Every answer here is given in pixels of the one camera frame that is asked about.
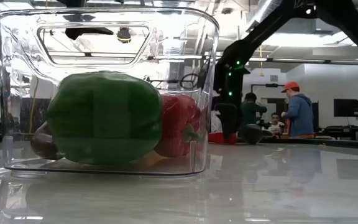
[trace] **orange cap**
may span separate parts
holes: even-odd
[[[287,90],[296,88],[296,87],[299,88],[299,84],[297,82],[288,82],[285,84],[284,90],[282,91],[282,93],[285,93]]]

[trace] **green shirt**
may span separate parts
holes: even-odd
[[[241,126],[247,124],[256,124],[256,113],[266,113],[267,108],[265,106],[259,106],[252,101],[244,101],[241,104],[242,121]]]

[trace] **blue jacket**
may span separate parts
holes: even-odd
[[[290,137],[314,134],[311,100],[304,94],[299,93],[291,97],[288,111],[285,113],[284,118],[291,121]]]

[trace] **person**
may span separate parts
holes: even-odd
[[[297,82],[285,84],[282,93],[286,93],[290,99],[288,111],[281,114],[283,118],[290,121],[287,127],[289,129],[288,135],[291,138],[312,138],[314,129],[311,100],[300,93],[300,87]]]
[[[256,113],[266,113],[267,108],[265,106],[260,106],[256,103],[256,95],[255,93],[247,93],[244,98],[244,102],[241,104],[241,112],[242,112],[242,121],[241,126],[245,126],[247,124],[256,124],[257,115]]]
[[[285,124],[280,122],[280,115],[274,112],[271,115],[271,121],[267,123],[267,130],[273,132],[274,134],[281,134],[284,130]]]

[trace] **red object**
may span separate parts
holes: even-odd
[[[282,91],[282,93],[285,93],[287,90],[296,88],[296,87],[299,88],[299,84],[297,82],[288,82],[285,84],[284,90]]]
[[[285,125],[287,126],[287,133],[290,134],[291,120],[290,120],[290,119],[286,119],[286,120],[285,120]]]
[[[208,135],[208,142],[216,144],[236,144],[237,136],[236,134],[232,134],[228,140],[224,140],[223,133],[210,133]]]
[[[162,95],[162,103],[163,134],[155,152],[164,157],[185,156],[200,129],[201,111],[185,95]]]

